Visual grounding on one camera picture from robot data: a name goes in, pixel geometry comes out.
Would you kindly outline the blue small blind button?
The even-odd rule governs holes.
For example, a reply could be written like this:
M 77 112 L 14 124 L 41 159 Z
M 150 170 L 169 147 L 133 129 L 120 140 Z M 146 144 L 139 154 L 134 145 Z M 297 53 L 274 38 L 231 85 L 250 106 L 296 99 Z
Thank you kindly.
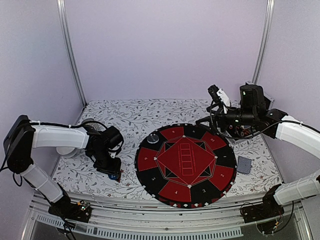
M 117 175 L 113 175 L 113 174 L 109 174 L 108 177 L 111 179 L 111 180 L 114 180 L 114 181 L 117 181 L 119 179 L 119 177 Z

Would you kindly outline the black dealer button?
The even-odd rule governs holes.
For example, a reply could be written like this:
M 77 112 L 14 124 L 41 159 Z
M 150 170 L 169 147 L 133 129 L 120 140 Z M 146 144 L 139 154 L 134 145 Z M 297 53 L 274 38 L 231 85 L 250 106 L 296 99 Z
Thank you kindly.
M 159 142 L 159 136 L 155 133 L 151 133 L 146 137 L 146 140 L 149 144 L 156 144 Z

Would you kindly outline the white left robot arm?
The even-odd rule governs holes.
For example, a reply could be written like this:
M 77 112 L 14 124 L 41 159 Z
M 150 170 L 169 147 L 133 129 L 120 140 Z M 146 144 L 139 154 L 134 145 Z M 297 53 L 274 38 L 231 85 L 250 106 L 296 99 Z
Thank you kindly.
M 122 161 L 117 156 L 124 143 L 124 137 L 114 126 L 97 130 L 94 120 L 78 125 L 30 120 L 20 115 L 3 141 L 7 168 L 21 176 L 63 216 L 74 213 L 74 205 L 64 189 L 55 182 L 35 160 L 33 152 L 38 149 L 62 149 L 60 156 L 72 156 L 84 151 L 93 161 L 93 168 L 115 179 L 121 175 Z

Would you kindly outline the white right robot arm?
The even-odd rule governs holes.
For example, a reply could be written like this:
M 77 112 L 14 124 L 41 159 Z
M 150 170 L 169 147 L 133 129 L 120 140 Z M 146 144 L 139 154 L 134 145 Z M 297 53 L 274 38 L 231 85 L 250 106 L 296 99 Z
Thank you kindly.
M 320 97 L 316 87 L 264 83 L 263 90 L 275 99 L 274 107 L 292 114 L 316 129 L 320 128 Z M 296 181 L 320 169 L 320 159 L 285 141 L 264 137 L 278 172 L 285 183 Z

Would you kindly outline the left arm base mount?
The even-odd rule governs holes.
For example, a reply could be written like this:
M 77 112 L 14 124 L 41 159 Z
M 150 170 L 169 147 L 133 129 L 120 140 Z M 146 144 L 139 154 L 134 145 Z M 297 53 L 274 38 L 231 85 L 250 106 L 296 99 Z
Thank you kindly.
M 55 203 L 50 202 L 48 213 L 63 219 L 88 223 L 91 217 L 92 208 L 91 204 L 85 200 L 72 203 L 69 199 L 60 199 Z

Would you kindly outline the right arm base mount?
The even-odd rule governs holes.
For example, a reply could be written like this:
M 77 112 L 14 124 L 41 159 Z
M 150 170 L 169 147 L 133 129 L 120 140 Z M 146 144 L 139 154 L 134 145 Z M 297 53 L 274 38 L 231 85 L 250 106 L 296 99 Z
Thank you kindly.
M 252 204 L 245 202 L 240 207 L 240 214 L 245 223 L 258 222 L 257 230 L 263 235 L 272 235 L 276 232 L 283 219 L 284 208 L 272 207 L 269 204 Z

